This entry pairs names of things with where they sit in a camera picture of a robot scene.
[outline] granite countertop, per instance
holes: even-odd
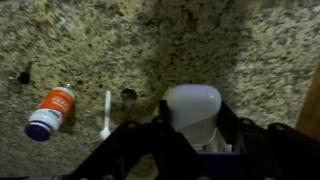
[[[294,126],[317,64],[320,1],[0,1],[0,177],[69,174],[112,129],[150,115],[168,87],[217,87],[241,116]],[[32,82],[7,90],[29,60]],[[75,116],[44,143],[24,134],[51,88],[76,84]],[[124,111],[120,92],[138,101]]]

